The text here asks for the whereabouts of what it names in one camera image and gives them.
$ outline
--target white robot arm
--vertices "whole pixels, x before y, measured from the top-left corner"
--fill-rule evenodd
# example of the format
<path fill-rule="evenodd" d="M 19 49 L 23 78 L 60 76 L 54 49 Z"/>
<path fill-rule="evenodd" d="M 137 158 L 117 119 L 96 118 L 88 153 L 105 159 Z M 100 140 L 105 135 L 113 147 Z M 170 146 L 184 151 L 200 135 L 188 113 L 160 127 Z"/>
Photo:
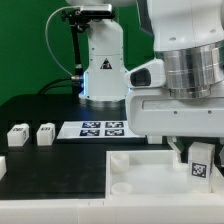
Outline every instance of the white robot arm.
<path fill-rule="evenodd" d="M 144 27 L 155 37 L 154 62 L 162 60 L 163 66 L 158 67 L 159 74 L 148 63 L 127 74 L 132 87 L 126 100 L 130 128 L 146 135 L 224 137 L 223 1 L 138 3 L 143 1 L 145 16 L 150 17 Z M 156 76 L 164 76 L 165 84 L 147 82 Z"/>

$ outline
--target black tabletop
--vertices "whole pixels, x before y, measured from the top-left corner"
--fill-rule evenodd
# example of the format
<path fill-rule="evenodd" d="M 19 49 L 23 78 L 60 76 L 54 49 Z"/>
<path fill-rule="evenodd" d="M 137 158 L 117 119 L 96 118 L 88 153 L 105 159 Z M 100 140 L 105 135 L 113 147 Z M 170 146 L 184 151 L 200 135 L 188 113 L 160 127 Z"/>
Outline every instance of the black tabletop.
<path fill-rule="evenodd" d="M 125 120 L 125 108 L 97 109 L 75 103 L 71 95 L 21 95 L 0 107 L 0 154 L 7 174 L 0 199 L 104 198 L 106 152 L 147 150 L 144 138 L 57 141 L 37 146 L 41 124 L 52 122 L 58 134 L 64 121 Z M 23 147 L 8 147 L 7 132 L 27 123 L 30 138 Z"/>

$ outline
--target green background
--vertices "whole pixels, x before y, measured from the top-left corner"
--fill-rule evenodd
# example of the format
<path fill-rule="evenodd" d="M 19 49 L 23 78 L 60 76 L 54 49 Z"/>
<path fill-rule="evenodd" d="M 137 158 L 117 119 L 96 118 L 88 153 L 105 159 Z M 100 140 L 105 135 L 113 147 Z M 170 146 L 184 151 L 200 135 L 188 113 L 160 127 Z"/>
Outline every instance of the green background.
<path fill-rule="evenodd" d="M 45 42 L 48 17 L 64 0 L 0 0 L 0 104 L 20 94 L 36 94 L 48 82 L 69 77 L 51 58 Z M 153 58 L 153 39 L 139 29 L 136 7 L 117 8 L 116 20 L 124 30 L 124 58 L 132 69 Z M 54 17 L 49 40 L 66 69 L 73 71 L 73 52 L 68 23 Z M 83 67 L 88 67 L 86 34 L 79 35 Z M 67 93 L 57 89 L 48 93 Z"/>

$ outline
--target robot camera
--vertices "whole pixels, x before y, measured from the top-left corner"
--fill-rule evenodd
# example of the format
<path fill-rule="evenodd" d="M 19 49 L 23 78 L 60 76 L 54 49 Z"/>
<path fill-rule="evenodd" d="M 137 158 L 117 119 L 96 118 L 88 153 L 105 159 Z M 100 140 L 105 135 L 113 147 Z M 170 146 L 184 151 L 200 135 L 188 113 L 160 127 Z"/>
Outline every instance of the robot camera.
<path fill-rule="evenodd" d="M 111 16 L 113 14 L 112 5 L 102 4 L 102 5 L 83 5 L 80 7 L 80 13 L 83 16 Z"/>

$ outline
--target small white block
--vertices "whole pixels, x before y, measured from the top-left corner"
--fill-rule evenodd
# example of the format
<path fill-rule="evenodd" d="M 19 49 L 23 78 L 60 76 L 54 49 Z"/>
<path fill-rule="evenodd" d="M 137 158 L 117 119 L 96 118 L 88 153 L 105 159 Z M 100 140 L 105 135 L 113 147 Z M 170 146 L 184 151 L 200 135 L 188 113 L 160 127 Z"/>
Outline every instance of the small white block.
<path fill-rule="evenodd" d="M 0 180 L 6 174 L 6 164 L 5 164 L 5 157 L 0 157 Z"/>
<path fill-rule="evenodd" d="M 26 140 L 29 138 L 29 125 L 28 124 L 15 125 L 7 133 L 7 138 L 9 147 L 23 146 Z"/>
<path fill-rule="evenodd" d="M 147 135 L 148 144 L 162 144 L 163 143 L 163 136 L 150 136 Z"/>
<path fill-rule="evenodd" d="M 188 154 L 188 190 L 210 193 L 215 145 L 194 142 Z"/>
<path fill-rule="evenodd" d="M 52 123 L 42 124 L 37 132 L 37 145 L 52 145 L 55 138 L 55 125 Z"/>

